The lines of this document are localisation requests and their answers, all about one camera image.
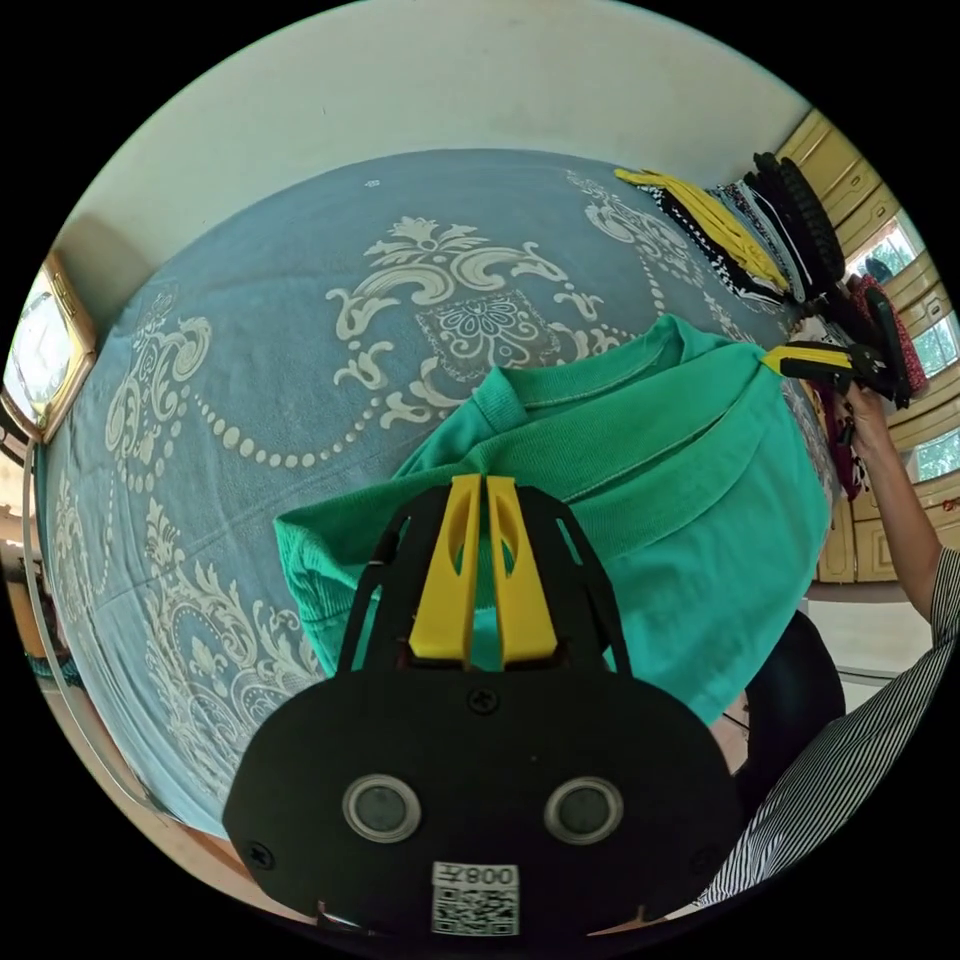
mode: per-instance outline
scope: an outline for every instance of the window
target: window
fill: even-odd
[[[901,457],[914,483],[936,480],[960,470],[960,427],[921,443],[913,450],[905,450]]]
[[[913,341],[917,356],[928,377],[935,377],[960,359],[960,320],[951,311],[937,321],[929,330],[924,330]]]
[[[874,234],[867,247],[861,247],[853,255],[847,264],[847,276],[856,273],[862,277],[870,273],[880,283],[886,283],[909,267],[925,246],[917,228],[901,210],[879,233]]]

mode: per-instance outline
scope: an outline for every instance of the t-shirt sleeve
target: t-shirt sleeve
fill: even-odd
[[[960,551],[944,547],[937,563],[930,606],[933,644],[960,639]]]

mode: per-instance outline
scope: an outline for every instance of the white wall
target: white wall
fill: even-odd
[[[367,0],[183,90],[94,180],[58,246],[102,324],[219,221],[344,164],[517,147],[712,184],[778,147],[806,110],[729,48],[612,0]]]

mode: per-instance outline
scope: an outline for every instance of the metal rod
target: metal rod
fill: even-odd
[[[27,591],[30,594],[30,604],[33,607],[33,615],[37,621],[37,629],[40,631],[40,641],[43,644],[43,650],[47,656],[47,662],[50,664],[50,670],[53,673],[53,680],[57,685],[57,689],[60,691],[60,696],[63,697],[63,702],[70,714],[70,718],[77,725],[77,729],[80,731],[83,739],[87,743],[87,746],[90,748],[90,752],[97,759],[100,766],[102,766],[106,771],[107,776],[113,781],[114,786],[116,786],[116,788],[128,800],[130,800],[132,803],[135,803],[143,810],[146,810],[148,813],[152,813],[156,816],[169,817],[170,814],[164,810],[160,810],[147,797],[138,797],[130,790],[126,783],[124,783],[120,774],[114,769],[113,764],[107,760],[97,749],[95,742],[96,735],[88,726],[86,718],[81,719],[79,711],[74,709],[73,690],[70,688],[70,685],[67,683],[67,680],[63,675],[63,671],[60,669],[60,661],[57,659],[56,651],[53,648],[53,641],[50,639],[50,634],[47,631],[47,623],[43,616],[43,607],[40,604],[40,590],[37,587],[36,571],[33,567],[33,545],[31,544],[29,504],[30,478],[33,476],[34,472],[33,461],[35,456],[35,448],[36,443],[31,439],[27,444],[27,451],[23,458],[23,515],[21,517],[21,522],[23,524],[23,552],[25,561],[24,572],[27,576]],[[37,496],[34,502],[37,505],[37,510],[39,510],[40,491],[37,490],[36,494]]]

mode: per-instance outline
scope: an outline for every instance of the bed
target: bed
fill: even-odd
[[[339,169],[212,229],[119,316],[41,450],[39,515],[84,686],[161,808],[224,836],[253,732],[323,679],[278,514],[387,479],[493,364],[575,362],[664,312],[787,338],[795,306],[729,293],[613,168],[458,150]],[[813,408],[783,389],[833,500]]]

